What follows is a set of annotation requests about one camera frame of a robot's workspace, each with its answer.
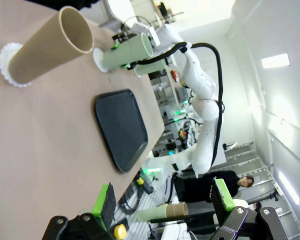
person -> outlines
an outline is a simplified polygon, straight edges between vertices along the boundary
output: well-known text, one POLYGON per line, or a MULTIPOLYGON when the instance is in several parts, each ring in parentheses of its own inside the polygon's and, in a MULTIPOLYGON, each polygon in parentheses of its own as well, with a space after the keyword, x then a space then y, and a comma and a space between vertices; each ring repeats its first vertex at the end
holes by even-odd
POLYGON ((211 203, 211 190, 213 179, 223 179, 231 196, 237 195, 239 187, 249 188, 254 184, 251 175, 239 178, 234 171, 213 171, 199 178, 182 179, 177 177, 174 186, 179 201, 194 203, 206 201, 211 203))

green light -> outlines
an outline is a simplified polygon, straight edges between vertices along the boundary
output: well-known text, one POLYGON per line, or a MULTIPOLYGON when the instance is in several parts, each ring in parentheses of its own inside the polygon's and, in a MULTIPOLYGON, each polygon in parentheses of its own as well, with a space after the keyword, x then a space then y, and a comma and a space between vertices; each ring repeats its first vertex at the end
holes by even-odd
POLYGON ((175 113, 175 115, 181 115, 181 114, 186 113, 186 110, 185 109, 181 109, 180 111, 175 111, 174 113, 175 113))
POLYGON ((149 168, 148 169, 148 173, 156 173, 156 172, 160 172, 161 168, 149 168))

beige table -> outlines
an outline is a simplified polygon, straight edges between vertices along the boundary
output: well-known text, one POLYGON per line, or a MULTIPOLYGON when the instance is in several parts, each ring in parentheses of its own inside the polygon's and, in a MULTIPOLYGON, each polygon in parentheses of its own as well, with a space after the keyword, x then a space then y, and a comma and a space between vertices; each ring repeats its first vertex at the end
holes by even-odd
MULTIPOLYGON (((54 13, 23 0, 0 0, 0 49, 24 43, 54 13)), ((109 32, 92 30, 96 47, 112 45, 109 32)), ((71 219, 92 207, 104 183, 112 182, 119 200, 163 130, 149 79, 126 70, 101 73, 91 54, 27 88, 13 87, 0 74, 0 240, 41 239, 51 217, 71 219), (137 99, 148 145, 133 169, 121 174, 105 149, 92 103, 96 95, 126 88, 137 99)))

black tray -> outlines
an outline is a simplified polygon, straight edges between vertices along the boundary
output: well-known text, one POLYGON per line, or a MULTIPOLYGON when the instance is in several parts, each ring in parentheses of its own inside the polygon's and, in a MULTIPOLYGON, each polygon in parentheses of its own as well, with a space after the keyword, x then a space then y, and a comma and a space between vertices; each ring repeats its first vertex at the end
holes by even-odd
POLYGON ((129 89, 101 94, 94 114, 114 164, 121 172, 128 172, 148 144, 134 94, 129 89))

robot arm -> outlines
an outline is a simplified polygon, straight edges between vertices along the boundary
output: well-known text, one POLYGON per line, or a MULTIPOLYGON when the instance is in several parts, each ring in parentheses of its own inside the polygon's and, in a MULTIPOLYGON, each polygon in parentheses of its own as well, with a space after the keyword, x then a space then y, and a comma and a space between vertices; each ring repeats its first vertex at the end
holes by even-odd
MULTIPOLYGON (((161 48, 154 48, 157 53, 167 50, 171 45, 182 42, 181 37, 168 26, 159 29, 157 35, 161 44, 163 44, 163 46, 159 46, 161 48)), ((184 170, 189 165, 192 165, 197 177, 199 174, 205 174, 210 169, 215 157, 215 142, 220 117, 220 107, 213 100, 216 84, 202 70, 200 61, 191 50, 191 47, 192 45, 187 43, 182 49, 186 57, 182 80, 196 94, 191 103, 195 112, 203 119, 202 131, 194 146, 174 155, 151 158, 148 161, 146 165, 148 168, 160 168, 160 173, 156 176, 159 180, 155 181, 155 186, 162 185, 168 175, 184 170)))

